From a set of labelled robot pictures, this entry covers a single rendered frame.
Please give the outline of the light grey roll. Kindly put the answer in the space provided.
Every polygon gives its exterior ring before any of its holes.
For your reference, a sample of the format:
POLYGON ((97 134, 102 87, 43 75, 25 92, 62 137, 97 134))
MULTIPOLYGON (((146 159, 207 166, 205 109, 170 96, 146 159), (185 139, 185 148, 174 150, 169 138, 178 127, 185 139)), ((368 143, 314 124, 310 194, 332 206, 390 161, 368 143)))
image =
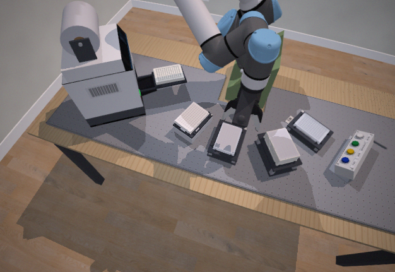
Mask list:
POLYGON ((98 14, 93 6, 83 1, 68 3, 62 12, 60 43, 73 56, 69 41, 76 37, 89 37, 95 53, 100 47, 98 14))

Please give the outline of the dark grey rectangular frame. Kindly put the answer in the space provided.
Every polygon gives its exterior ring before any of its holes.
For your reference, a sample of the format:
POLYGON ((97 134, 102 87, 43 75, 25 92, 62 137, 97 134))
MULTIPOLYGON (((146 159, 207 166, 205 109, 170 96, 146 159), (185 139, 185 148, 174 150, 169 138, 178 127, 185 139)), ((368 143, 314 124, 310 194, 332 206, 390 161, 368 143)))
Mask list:
POLYGON ((211 140, 211 143, 209 145, 209 148, 207 150, 207 152, 208 152, 207 156, 213 157, 215 159, 218 159, 218 160, 221 160, 221 161, 224 161, 224 162, 227 162, 227 163, 230 163, 232 165, 235 165, 236 162, 237 162, 237 159, 239 157, 239 153, 240 153, 240 150, 241 150, 241 147, 242 147, 242 143, 244 141, 244 137, 245 137, 247 128, 237 126, 237 127, 242 128, 242 132, 241 132, 241 135, 240 135, 240 138, 239 138, 239 142, 238 142, 236 150, 235 150, 235 154, 234 154, 234 156, 232 156, 232 155, 220 152, 220 151, 218 151, 216 149, 213 149, 223 122, 225 122, 227 124, 231 124, 233 126, 236 126, 236 125, 232 124, 231 122, 223 121, 223 120, 220 119, 220 121, 219 121, 219 123, 217 125, 217 128, 216 128, 216 131, 215 131, 215 133, 213 135, 213 138, 211 140))
POLYGON ((301 111, 288 125, 287 125, 287 131, 293 135, 294 137, 296 137, 299 141, 301 141, 304 145, 306 145, 307 147, 309 147, 312 151, 314 151, 315 153, 317 153, 327 142, 327 140, 332 136, 332 134, 334 133, 333 131, 330 130, 330 132, 328 132, 328 134, 324 137, 324 139, 322 140, 322 142, 320 142, 319 144, 317 144, 318 142, 313 141, 312 139, 310 139, 307 135, 305 135, 303 132, 301 132, 299 129, 296 128, 296 126, 293 126, 294 123, 305 113, 305 111, 301 111))

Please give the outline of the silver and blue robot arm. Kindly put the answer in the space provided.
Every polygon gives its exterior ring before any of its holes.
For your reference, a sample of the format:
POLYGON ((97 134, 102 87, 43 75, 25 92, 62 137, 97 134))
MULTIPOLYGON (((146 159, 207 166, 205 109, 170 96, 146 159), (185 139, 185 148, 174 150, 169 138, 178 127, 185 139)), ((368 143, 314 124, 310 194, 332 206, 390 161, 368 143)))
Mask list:
MULTIPOLYGON (((203 0, 174 1, 202 49, 204 70, 214 73, 236 60, 245 87, 267 85, 281 46, 280 36, 268 28, 282 15, 278 0, 239 0, 240 9, 228 11, 217 25, 203 0)), ((248 126, 256 96, 242 89, 232 124, 248 126)))

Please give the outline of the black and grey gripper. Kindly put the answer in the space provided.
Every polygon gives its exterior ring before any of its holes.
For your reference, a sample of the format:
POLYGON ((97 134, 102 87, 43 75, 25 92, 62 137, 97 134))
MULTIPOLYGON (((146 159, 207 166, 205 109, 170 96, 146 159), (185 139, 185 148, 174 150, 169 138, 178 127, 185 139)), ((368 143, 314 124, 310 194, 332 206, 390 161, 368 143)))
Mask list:
POLYGON ((261 93, 264 90, 264 88, 261 90, 251 90, 251 89, 248 89, 247 87, 245 87, 242 82, 240 82, 240 89, 237 94, 237 98, 235 100, 231 100, 231 101, 229 101, 229 103, 227 103, 227 106, 225 108, 225 111, 224 111, 221 119, 224 121, 230 114, 235 113, 242 89, 247 93, 257 94, 255 102, 254 102, 253 110, 252 110, 251 119, 255 122, 255 124, 254 124, 256 127, 255 130, 259 131, 260 126, 261 126, 261 121, 262 121, 262 109, 260 109, 258 103, 260 101, 261 93))

